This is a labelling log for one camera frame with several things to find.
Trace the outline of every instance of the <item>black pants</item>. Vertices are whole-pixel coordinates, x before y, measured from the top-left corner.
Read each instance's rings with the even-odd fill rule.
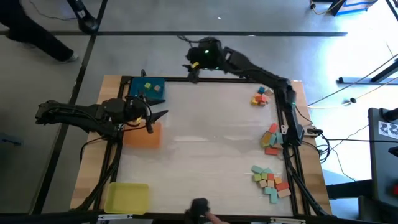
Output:
[[[73,50],[25,14],[19,0],[0,0],[0,23],[8,26],[9,39],[33,44],[58,61],[73,55]]]

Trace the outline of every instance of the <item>concrete floor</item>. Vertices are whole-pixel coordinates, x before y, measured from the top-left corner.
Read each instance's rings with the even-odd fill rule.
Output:
[[[78,31],[76,21],[44,18],[28,0],[22,0],[27,13],[52,31]],[[34,0],[39,10],[49,16],[71,17],[64,0]],[[101,0],[86,0],[96,16]],[[327,9],[319,4],[318,11]],[[108,1],[100,31],[261,31],[261,32],[348,32],[344,37],[243,37],[220,36],[223,45],[246,54],[254,63],[281,76],[303,80],[309,103],[334,92],[340,76],[363,77],[398,53],[392,40],[397,34],[388,27],[397,21],[386,2],[379,1],[366,13],[333,17],[317,16],[308,10],[306,0],[271,1],[188,1],[132,2]],[[39,103],[49,99],[68,101],[86,52],[89,36],[61,36],[59,39],[81,55],[80,62],[59,64],[38,50],[0,36],[0,131],[24,140],[21,147],[0,144],[0,213],[28,212],[39,190],[39,183],[49,159],[57,125],[38,126],[34,115]],[[103,75],[138,75],[143,68],[148,75],[185,76],[180,66],[188,44],[173,36],[99,36],[88,63],[77,103],[96,102]],[[204,77],[232,77],[206,73]],[[353,86],[319,105],[337,105],[376,86]],[[344,108],[311,110],[315,125],[328,138],[345,138],[367,123],[370,107],[397,107],[388,94],[397,95],[395,86],[385,86],[358,104]],[[353,138],[368,138],[365,129]],[[86,134],[69,128],[53,178],[44,212],[65,211],[69,207],[78,169],[81,145]],[[371,176],[369,145],[344,142],[336,148],[344,172],[363,180]],[[363,162],[353,164],[356,157]],[[323,164],[327,184],[348,182],[341,173],[335,154]],[[356,218],[355,199],[331,201],[333,213]]]

